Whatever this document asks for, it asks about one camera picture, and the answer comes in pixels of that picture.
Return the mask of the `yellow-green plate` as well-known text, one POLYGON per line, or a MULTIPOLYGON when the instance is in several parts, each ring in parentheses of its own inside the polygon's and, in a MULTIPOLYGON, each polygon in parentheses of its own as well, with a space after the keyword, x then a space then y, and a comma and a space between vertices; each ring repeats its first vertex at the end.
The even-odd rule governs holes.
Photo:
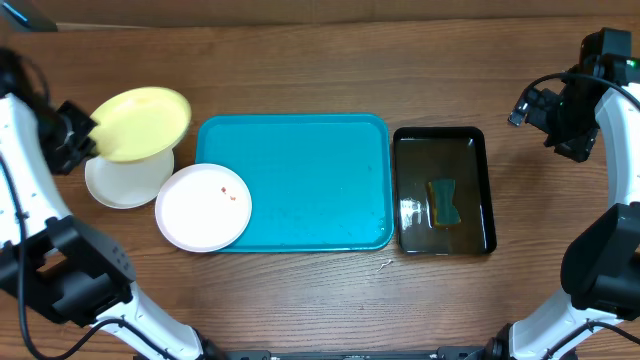
POLYGON ((96 153, 116 163, 136 162, 174 148, 185 136, 192 110, 179 92, 140 87, 122 92, 92 114, 96 153))

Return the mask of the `white plate with red stain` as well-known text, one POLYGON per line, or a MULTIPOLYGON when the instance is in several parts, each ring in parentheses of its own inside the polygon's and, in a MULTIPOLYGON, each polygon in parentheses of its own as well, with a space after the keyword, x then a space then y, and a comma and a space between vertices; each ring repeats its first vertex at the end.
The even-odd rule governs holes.
POLYGON ((161 234, 174 246, 207 253, 232 244, 252 214, 250 191, 235 172, 216 164, 195 164, 172 175, 155 201, 161 234))

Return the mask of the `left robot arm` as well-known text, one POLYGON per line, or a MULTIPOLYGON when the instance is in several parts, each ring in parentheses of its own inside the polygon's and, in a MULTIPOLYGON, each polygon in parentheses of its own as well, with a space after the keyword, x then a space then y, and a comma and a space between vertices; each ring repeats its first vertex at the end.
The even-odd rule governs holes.
POLYGON ((124 249, 75 217, 54 176, 67 175, 95 148, 96 123, 70 101, 55 109, 37 92, 28 59, 1 50, 1 288, 16 298, 27 350, 44 358, 31 337, 28 309, 55 324, 72 322, 132 347, 139 359, 223 359, 196 329, 155 304, 138 286, 124 249))

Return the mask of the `teal plastic tray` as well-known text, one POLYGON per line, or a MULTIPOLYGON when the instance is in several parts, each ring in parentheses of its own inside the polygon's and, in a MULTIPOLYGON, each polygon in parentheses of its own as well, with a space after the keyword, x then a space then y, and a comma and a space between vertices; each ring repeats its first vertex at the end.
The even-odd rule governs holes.
POLYGON ((393 237, 389 130, 376 115, 217 115, 195 161, 249 189, 251 219, 227 253, 373 251, 393 237))

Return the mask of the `green yellow sponge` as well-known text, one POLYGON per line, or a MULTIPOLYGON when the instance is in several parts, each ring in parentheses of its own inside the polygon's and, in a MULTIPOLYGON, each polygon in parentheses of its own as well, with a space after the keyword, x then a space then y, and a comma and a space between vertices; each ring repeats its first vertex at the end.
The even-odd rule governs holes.
POLYGON ((450 178, 436 179, 428 183, 431 217, 435 227, 448 228, 461 222, 453 202, 455 188, 456 182, 450 178))

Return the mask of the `white plate with orange stain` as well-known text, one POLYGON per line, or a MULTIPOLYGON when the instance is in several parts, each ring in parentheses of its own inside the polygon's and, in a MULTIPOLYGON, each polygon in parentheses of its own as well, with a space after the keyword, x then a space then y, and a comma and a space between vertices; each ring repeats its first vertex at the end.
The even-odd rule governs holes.
POLYGON ((114 209, 132 209, 154 200, 173 171, 172 150, 132 163, 96 157, 86 163, 85 183, 99 203, 114 209))

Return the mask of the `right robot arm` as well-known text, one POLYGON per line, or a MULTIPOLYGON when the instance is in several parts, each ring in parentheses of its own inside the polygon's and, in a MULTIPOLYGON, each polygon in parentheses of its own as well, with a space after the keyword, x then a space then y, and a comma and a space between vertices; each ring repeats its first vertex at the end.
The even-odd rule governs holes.
POLYGON ((619 327, 639 316, 639 61, 631 46, 624 30, 586 36, 578 63, 551 76, 562 90, 530 83, 509 115, 515 126, 546 133, 545 146, 575 162, 602 138, 608 209, 567 248, 560 289, 469 358, 574 359, 578 345, 602 329, 639 341, 619 327))

